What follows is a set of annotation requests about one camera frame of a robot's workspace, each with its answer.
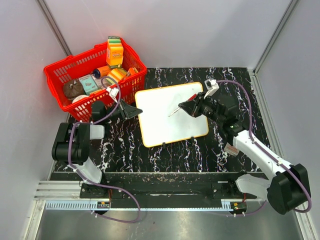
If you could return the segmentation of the red capped whiteboard marker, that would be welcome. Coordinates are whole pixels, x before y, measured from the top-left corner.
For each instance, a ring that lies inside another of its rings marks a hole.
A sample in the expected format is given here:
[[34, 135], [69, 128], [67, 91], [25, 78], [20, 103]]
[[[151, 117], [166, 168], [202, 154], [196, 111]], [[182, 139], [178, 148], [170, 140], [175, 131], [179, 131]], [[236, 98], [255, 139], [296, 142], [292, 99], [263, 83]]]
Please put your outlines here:
[[[195, 97], [197, 96], [197, 94], [193, 94], [188, 100], [186, 100], [186, 102], [192, 101]], [[178, 112], [181, 108], [178, 106], [172, 113], [170, 113], [168, 115], [168, 117], [171, 117], [172, 115], [174, 115], [176, 112]]]

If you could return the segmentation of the yellow framed whiteboard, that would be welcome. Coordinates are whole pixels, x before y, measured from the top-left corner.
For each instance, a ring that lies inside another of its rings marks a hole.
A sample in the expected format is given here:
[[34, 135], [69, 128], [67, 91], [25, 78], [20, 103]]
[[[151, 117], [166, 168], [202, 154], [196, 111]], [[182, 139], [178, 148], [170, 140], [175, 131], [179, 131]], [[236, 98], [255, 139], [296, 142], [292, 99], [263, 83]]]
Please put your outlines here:
[[143, 145], [151, 148], [207, 135], [209, 124], [205, 116], [194, 118], [183, 110], [170, 116], [179, 103], [202, 91], [200, 82], [138, 91], [135, 103], [142, 110], [138, 119]]

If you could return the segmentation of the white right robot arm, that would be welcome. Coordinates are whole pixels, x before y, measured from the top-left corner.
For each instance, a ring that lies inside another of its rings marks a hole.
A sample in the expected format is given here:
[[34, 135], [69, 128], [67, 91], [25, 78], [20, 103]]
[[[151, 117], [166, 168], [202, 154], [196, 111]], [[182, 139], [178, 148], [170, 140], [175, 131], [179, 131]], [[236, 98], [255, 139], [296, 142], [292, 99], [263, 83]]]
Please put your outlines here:
[[269, 202], [284, 215], [298, 206], [312, 206], [308, 171], [302, 164], [293, 165], [263, 145], [236, 115], [237, 106], [231, 96], [214, 99], [204, 92], [195, 94], [178, 107], [193, 118], [205, 116], [216, 123], [221, 138], [245, 154], [266, 178], [243, 173], [227, 186], [228, 194], [239, 198], [250, 194]]

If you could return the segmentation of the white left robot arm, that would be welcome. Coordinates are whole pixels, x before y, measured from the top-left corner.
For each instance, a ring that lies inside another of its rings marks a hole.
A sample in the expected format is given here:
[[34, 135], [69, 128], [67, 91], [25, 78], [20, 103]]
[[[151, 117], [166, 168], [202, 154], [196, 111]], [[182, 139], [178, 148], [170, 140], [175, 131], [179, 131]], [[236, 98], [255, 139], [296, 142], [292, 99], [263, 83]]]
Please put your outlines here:
[[98, 198], [107, 195], [108, 185], [103, 182], [103, 173], [90, 158], [90, 143], [105, 137], [107, 120], [120, 118], [129, 120], [143, 113], [143, 110], [127, 104], [124, 100], [107, 108], [102, 101], [91, 105], [93, 123], [67, 123], [59, 125], [51, 156], [54, 161], [65, 163], [79, 173], [84, 183], [91, 185], [91, 192]]

